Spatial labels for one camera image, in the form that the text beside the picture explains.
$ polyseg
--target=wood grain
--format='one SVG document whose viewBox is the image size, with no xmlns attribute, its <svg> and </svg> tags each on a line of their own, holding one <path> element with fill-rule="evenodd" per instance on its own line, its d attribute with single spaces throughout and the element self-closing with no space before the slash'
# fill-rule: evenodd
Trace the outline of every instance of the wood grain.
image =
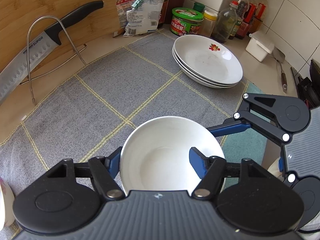
<svg viewBox="0 0 320 240">
<path fill-rule="evenodd" d="M 0 72 L 26 46 L 32 23 L 41 16 L 62 18 L 77 7 L 96 0 L 0 0 Z M 67 28 L 76 46 L 119 29 L 115 0 L 103 0 L 104 7 L 89 14 L 81 22 Z M 54 23 L 44 19 L 36 24 L 30 41 Z M 50 53 L 37 69 L 52 59 L 72 50 L 64 32 L 60 32 L 61 46 Z"/>
</svg>

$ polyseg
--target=plate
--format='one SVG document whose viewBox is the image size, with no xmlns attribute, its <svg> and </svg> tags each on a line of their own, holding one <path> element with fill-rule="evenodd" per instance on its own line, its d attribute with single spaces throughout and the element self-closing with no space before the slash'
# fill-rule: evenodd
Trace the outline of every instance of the plate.
<svg viewBox="0 0 320 240">
<path fill-rule="evenodd" d="M 174 50 L 183 64 L 203 79 L 233 85 L 243 76 L 240 62 L 220 43 L 199 35 L 176 39 Z"/>
<path fill-rule="evenodd" d="M 181 70 L 189 77 L 191 78 L 193 81 L 199 83 L 200 85 L 203 85 L 203 86 L 206 86 L 206 87 L 209 87 L 209 88 L 230 88 L 230 87 L 234 87 L 236 84 L 234 85 L 229 85 L 227 87 L 225 86 L 220 86 L 220 85 L 215 85 L 215 84 L 212 84 L 212 83 L 209 83 L 209 81 L 204 81 L 203 79 L 199 79 L 195 76 L 194 73 L 192 73 L 191 71 L 189 71 L 187 68 L 184 68 L 178 61 L 178 59 L 175 57 L 175 54 L 174 54 L 174 51 L 172 49 L 172 55 L 173 55 L 173 58 L 174 60 L 178 63 L 179 67 L 181 68 Z"/>
<path fill-rule="evenodd" d="M 196 147 L 205 156 L 224 157 L 220 144 L 202 125 L 179 116 L 162 116 L 136 128 L 120 155 L 124 192 L 130 190 L 187 190 L 193 192 L 200 178 L 189 161 Z"/>
<path fill-rule="evenodd" d="M 198 76 L 197 74 L 191 72 L 182 62 L 181 60 L 179 59 L 179 57 L 177 56 L 177 54 L 175 53 L 174 51 L 174 48 L 172 47 L 172 55 L 173 55 L 173 58 L 175 59 L 175 61 L 179 64 L 180 68 L 184 69 L 185 71 L 187 71 L 190 75 L 194 76 L 195 78 L 201 80 L 202 82 L 204 83 L 207 83 L 207 84 L 210 84 L 210 85 L 213 85 L 213 86 L 217 86 L 219 88 L 229 88 L 229 87 L 233 87 L 235 86 L 236 84 L 232 84 L 232 85 L 225 85 L 225 84 L 219 84 L 219 83 L 215 83 L 215 82 L 212 82 L 212 81 L 209 81 L 209 80 L 206 80 L 206 79 L 203 79 L 202 77 Z"/>
</svg>

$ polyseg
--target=kitchen knife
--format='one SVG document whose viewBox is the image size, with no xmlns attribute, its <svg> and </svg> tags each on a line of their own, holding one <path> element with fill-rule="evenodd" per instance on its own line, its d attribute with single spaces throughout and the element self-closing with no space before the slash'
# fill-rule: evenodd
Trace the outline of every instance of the kitchen knife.
<svg viewBox="0 0 320 240">
<path fill-rule="evenodd" d="M 103 1 L 86 3 L 73 10 L 61 19 L 65 28 L 68 28 L 97 9 L 103 8 Z M 58 22 L 50 25 L 29 43 L 30 71 L 32 71 L 50 52 L 61 45 L 59 32 L 62 27 Z M 14 57 L 14 59 L 0 73 L 0 105 L 5 98 L 28 76 L 27 47 Z"/>
</svg>

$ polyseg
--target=green can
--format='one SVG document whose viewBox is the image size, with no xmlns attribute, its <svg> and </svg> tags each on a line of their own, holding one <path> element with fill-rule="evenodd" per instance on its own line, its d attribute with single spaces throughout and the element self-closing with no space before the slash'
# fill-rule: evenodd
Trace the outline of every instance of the green can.
<svg viewBox="0 0 320 240">
<path fill-rule="evenodd" d="M 170 30 L 179 36 L 198 34 L 203 14 L 189 8 L 173 8 Z"/>
</svg>

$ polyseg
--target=metal rack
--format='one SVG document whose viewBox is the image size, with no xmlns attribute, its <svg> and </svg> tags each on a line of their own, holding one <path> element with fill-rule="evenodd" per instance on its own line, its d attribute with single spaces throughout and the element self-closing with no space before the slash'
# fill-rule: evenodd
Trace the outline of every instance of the metal rack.
<svg viewBox="0 0 320 240">
<path fill-rule="evenodd" d="M 52 18 L 52 19 L 55 19 L 57 22 L 59 22 L 59 24 L 61 25 L 64 33 L 66 34 L 68 40 L 70 41 L 72 47 L 73 47 L 73 50 L 76 52 L 73 56 L 71 56 L 69 59 L 67 59 L 64 63 L 60 64 L 59 66 L 57 66 L 56 68 L 44 73 L 44 74 L 41 74 L 39 76 L 36 76 L 34 78 L 31 78 L 31 75 L 30 75 L 30 55 L 29 55 L 29 42 L 30 42 L 30 34 L 31 34 L 31 31 L 33 29 L 33 27 L 41 20 L 43 19 L 48 19 L 48 18 Z M 28 68 L 28 80 L 27 81 L 24 81 L 24 82 L 21 82 L 20 85 L 23 85 L 23 84 L 26 84 L 29 82 L 29 87 L 30 87 L 30 92 L 31 92 L 31 97 L 32 97 L 32 103 L 35 104 L 36 100 L 35 100 L 35 97 L 33 95 L 33 90 L 32 90 L 32 80 L 35 80 L 37 78 L 40 78 L 40 77 L 43 77 L 55 70 L 57 70 L 58 68 L 62 67 L 63 65 L 65 65 L 67 62 L 69 62 L 71 59 L 73 59 L 76 55 L 78 55 L 78 57 L 80 58 L 80 60 L 82 61 L 82 63 L 84 65 L 87 65 L 87 63 L 84 61 L 84 59 L 81 57 L 80 55 L 80 52 L 84 51 L 85 49 L 87 48 L 87 45 L 84 44 L 84 47 L 78 51 L 76 46 L 74 45 L 74 43 L 72 42 L 66 28 L 64 27 L 63 23 L 60 21 L 59 18 L 55 17 L 55 16 L 52 16 L 52 15 L 48 15 L 48 16 L 43 16 L 43 17 L 40 17 L 39 19 L 37 19 L 30 27 L 29 31 L 28 31 L 28 36 L 27 36 L 27 68 Z"/>
</svg>

